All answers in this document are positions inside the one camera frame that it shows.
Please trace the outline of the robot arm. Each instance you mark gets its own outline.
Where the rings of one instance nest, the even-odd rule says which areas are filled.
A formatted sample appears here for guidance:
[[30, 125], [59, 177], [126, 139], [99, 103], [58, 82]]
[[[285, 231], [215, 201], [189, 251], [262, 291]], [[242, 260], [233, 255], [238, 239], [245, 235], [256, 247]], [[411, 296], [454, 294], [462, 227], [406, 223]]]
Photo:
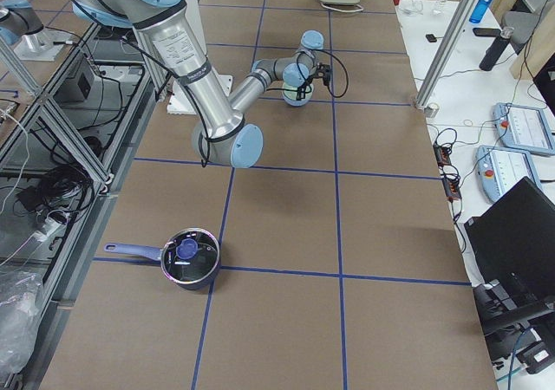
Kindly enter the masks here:
[[245, 111], [275, 81], [282, 81], [284, 99], [292, 106], [308, 102], [312, 82], [328, 84], [330, 66], [318, 54], [323, 36], [304, 32], [299, 49], [288, 58], [260, 60], [231, 94], [222, 88], [207, 53], [186, 20], [186, 0], [72, 0], [74, 12], [107, 27], [132, 28], [153, 49], [146, 52], [173, 75], [199, 116], [192, 146], [206, 162], [248, 168], [264, 146], [261, 129], [245, 120]]

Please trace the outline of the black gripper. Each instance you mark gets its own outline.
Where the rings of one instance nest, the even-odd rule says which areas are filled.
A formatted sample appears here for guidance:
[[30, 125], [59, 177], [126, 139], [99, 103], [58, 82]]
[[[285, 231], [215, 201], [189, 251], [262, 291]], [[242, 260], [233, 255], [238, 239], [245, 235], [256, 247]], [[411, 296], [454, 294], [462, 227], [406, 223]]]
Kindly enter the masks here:
[[301, 81], [298, 85], [299, 90], [307, 90], [314, 80], [321, 80], [323, 85], [330, 90], [332, 67], [329, 64], [318, 63], [312, 69], [308, 69], [304, 64], [299, 64], [298, 73]]

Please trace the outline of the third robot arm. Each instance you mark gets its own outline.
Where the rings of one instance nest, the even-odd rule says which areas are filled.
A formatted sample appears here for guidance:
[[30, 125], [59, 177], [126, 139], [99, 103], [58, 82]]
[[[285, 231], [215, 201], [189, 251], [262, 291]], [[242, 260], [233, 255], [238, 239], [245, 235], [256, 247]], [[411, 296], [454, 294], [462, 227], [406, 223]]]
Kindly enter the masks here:
[[23, 61], [53, 62], [61, 51], [28, 0], [1, 1], [1, 38]]

